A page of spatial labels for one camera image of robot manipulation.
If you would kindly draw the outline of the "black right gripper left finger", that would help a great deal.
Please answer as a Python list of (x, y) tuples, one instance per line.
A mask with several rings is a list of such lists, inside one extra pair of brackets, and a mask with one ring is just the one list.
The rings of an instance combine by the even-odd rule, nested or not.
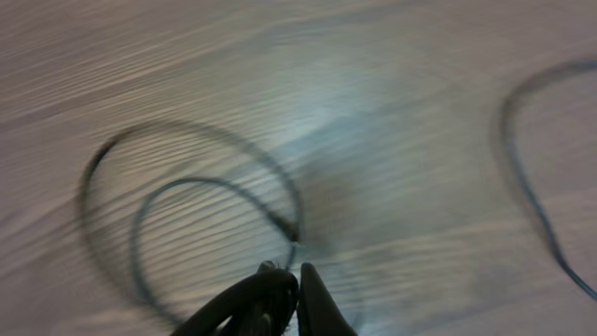
[(264, 262), (206, 303), (173, 336), (282, 335), (295, 313), (298, 292), (292, 273)]

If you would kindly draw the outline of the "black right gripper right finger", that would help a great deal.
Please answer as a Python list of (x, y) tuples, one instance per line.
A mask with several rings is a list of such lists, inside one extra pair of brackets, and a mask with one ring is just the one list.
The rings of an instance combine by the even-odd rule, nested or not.
[(308, 262), (300, 268), (297, 314), (300, 336), (357, 336), (342, 316), (319, 273)]

